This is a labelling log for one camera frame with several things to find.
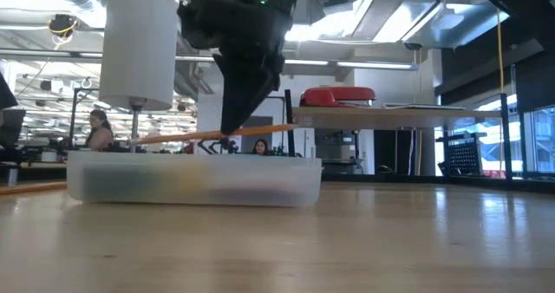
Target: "wooden table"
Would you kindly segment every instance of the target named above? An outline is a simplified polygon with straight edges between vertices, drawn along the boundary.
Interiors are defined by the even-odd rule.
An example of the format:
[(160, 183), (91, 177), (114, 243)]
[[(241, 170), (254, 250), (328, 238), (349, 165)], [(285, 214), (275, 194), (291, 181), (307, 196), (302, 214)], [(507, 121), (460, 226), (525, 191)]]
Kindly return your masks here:
[(552, 196), (324, 184), (306, 209), (0, 199), (0, 291), (555, 291)]
[(348, 107), (294, 107), (293, 121), (301, 127), (338, 129), (404, 128), (449, 129), (457, 120), (474, 119), (476, 123), (501, 118), (500, 111), (469, 111), (445, 109), (382, 109)]

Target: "white cylinder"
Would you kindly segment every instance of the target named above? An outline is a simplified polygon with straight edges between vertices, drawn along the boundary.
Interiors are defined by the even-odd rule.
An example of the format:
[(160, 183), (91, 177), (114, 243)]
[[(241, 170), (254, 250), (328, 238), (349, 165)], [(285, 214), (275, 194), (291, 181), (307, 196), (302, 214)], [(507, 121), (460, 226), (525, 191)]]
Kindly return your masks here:
[(143, 110), (172, 107), (176, 8), (170, 0), (108, 0), (101, 101)]

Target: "shelf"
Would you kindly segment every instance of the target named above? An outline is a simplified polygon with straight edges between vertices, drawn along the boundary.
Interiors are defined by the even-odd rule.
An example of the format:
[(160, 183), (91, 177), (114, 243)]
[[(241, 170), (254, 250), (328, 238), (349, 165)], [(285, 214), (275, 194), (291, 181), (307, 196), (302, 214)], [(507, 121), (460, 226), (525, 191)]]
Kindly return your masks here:
[(500, 119), (500, 111), (445, 109), (382, 109), (341, 107), (294, 107), (293, 120), (301, 127), (337, 129), (451, 128), (457, 120), (476, 123)]

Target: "woman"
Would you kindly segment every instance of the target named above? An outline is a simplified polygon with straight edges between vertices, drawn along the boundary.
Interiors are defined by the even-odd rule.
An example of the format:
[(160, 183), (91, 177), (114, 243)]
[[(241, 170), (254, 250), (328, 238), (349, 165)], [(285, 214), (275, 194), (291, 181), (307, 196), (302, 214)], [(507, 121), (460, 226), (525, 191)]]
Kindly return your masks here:
[(268, 143), (266, 142), (266, 140), (257, 140), (257, 142), (254, 144), (254, 148), (252, 149), (252, 154), (268, 155)]
[(92, 129), (87, 138), (87, 147), (100, 151), (114, 142), (112, 127), (104, 111), (98, 109), (91, 111), (88, 122)]

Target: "yellow cable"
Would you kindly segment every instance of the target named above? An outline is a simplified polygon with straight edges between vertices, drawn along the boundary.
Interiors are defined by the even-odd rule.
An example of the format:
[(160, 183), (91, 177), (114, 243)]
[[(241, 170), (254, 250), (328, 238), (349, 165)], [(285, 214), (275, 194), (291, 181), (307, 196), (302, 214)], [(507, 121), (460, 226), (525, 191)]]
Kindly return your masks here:
[(59, 43), (57, 43), (54, 47), (54, 50), (58, 50), (64, 43), (66, 40), (66, 35), (68, 34), (68, 31), (66, 31), (65, 33), (63, 33), (62, 39)]
[(49, 30), (50, 30), (50, 32), (56, 33), (56, 34), (66, 33), (66, 32), (68, 32), (69, 30), (73, 29), (73, 28), (77, 25), (77, 21), (74, 21), (73, 24), (71, 24), (71, 26), (68, 27), (67, 29), (53, 30), (53, 29), (50, 28), (50, 23), (51, 23), (51, 22), (52, 22), (52, 21), (49, 21), (49, 23), (48, 23)]
[[(505, 92), (505, 74), (503, 72), (503, 49), (501, 42), (501, 18), (500, 9), (497, 9), (497, 51), (499, 57), (499, 91)], [(499, 177), (503, 171), (503, 125), (499, 125)]]

